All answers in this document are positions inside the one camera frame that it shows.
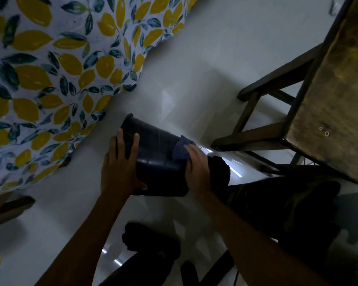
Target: lemon print fabric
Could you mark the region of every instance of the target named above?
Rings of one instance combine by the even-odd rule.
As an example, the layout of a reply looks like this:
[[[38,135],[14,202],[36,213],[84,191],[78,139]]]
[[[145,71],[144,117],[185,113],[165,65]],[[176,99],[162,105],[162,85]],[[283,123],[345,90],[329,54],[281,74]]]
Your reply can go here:
[[[0,0],[0,193],[52,174],[197,0]]]

